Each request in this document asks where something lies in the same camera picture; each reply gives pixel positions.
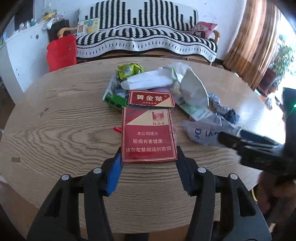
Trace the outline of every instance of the black and white blanket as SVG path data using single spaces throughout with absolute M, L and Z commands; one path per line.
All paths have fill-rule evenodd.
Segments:
M 76 39 L 77 57 L 92 58 L 114 50 L 145 52 L 166 49 L 198 54 L 209 62 L 217 45 L 189 34 L 198 22 L 196 9 L 163 0 L 110 0 L 79 9 L 79 20 L 98 19 L 98 31 Z

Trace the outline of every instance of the silver screw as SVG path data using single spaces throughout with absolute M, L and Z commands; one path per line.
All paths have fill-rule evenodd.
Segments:
M 102 172 L 102 169 L 99 168 L 99 167 L 97 167 L 97 168 L 95 168 L 95 169 L 93 170 L 93 172 L 94 172 L 95 174 L 99 174 L 99 173 Z
M 68 174 L 64 174 L 62 175 L 62 180 L 65 181 L 65 180 L 68 180 L 69 179 L 69 175 Z
M 204 167 L 199 167 L 197 171 L 200 173 L 205 173 L 207 170 Z
M 236 180 L 238 179 L 238 176 L 234 173 L 230 174 L 230 178 L 233 179 L 233 180 Z

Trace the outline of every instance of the red chair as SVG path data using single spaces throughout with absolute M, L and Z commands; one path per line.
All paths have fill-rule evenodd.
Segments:
M 76 37 L 73 34 L 51 41 L 47 50 L 46 59 L 50 72 L 77 64 Z

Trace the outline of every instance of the curtain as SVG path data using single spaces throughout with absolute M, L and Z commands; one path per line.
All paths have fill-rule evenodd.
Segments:
M 224 60 L 253 90 L 267 70 L 276 49 L 281 12 L 269 0 L 247 0 L 242 24 Z

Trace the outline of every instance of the white cabinet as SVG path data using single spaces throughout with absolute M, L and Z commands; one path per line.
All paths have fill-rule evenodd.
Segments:
M 15 104 L 32 83 L 49 71 L 44 25 L 39 23 L 11 36 L 0 49 L 0 76 Z

